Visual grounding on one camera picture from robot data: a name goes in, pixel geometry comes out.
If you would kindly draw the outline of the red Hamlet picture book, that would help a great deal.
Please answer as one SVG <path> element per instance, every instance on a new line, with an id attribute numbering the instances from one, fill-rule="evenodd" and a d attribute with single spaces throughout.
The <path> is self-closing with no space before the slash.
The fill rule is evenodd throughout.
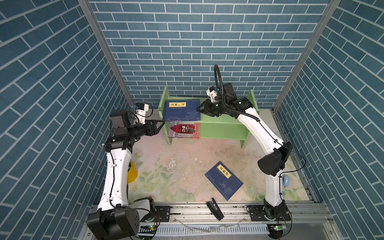
<path id="1" fill-rule="evenodd" d="M 171 122 L 168 133 L 169 138 L 199 139 L 201 124 L 197 122 Z"/>

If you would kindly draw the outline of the blue book yellow label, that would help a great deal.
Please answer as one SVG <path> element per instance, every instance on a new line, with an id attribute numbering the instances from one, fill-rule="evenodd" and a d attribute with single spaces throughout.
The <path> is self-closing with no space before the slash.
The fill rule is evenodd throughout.
<path id="1" fill-rule="evenodd" d="M 164 120 L 166 122 L 194 122 L 201 120 L 201 113 L 197 111 L 200 100 L 166 101 Z"/>

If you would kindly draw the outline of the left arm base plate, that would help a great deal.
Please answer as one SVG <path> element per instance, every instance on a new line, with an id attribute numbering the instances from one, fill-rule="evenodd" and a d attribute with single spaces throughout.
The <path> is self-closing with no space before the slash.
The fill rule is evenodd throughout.
<path id="1" fill-rule="evenodd" d="M 169 222 L 171 215 L 171 206 L 160 205 L 151 207 L 158 222 Z"/>

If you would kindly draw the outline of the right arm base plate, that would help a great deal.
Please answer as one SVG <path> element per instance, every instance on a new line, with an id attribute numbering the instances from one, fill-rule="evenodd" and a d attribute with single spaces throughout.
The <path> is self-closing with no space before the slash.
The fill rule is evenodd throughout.
<path id="1" fill-rule="evenodd" d="M 271 207 L 269 205 L 248 205 L 246 211 L 249 213 L 252 222 L 262 221 L 277 221 L 285 220 L 290 221 L 291 214 L 287 206 L 282 203 L 277 207 Z"/>

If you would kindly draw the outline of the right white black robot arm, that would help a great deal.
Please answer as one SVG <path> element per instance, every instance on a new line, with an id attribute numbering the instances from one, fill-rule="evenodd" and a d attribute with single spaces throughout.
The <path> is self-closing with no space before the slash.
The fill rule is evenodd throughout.
<path id="1" fill-rule="evenodd" d="M 266 219 L 278 219 L 288 207 L 283 198 L 282 188 L 286 162 L 294 151 L 290 142 L 284 142 L 267 126 L 248 98 L 238 98 L 231 83 L 223 83 L 220 68 L 214 65 L 214 87 L 207 90 L 206 99 L 197 111 L 210 117 L 228 115 L 242 123 L 259 142 L 265 156 L 258 160 L 258 166 L 265 175 L 266 195 L 264 213 Z"/>

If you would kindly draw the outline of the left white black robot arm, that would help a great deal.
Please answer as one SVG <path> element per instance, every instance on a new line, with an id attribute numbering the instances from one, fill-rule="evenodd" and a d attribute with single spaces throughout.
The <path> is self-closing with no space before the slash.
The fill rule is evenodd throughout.
<path id="1" fill-rule="evenodd" d="M 106 179 L 97 210 L 90 213 L 87 226 L 98 240 L 132 238 L 139 233 L 142 221 L 160 224 L 152 197 L 128 202 L 128 172 L 134 168 L 131 162 L 133 146 L 143 136 L 157 135 L 165 124 L 163 120 L 146 120 L 145 111 L 135 113 L 131 123 L 128 111 L 110 114 L 112 134 L 104 148 L 107 157 Z"/>

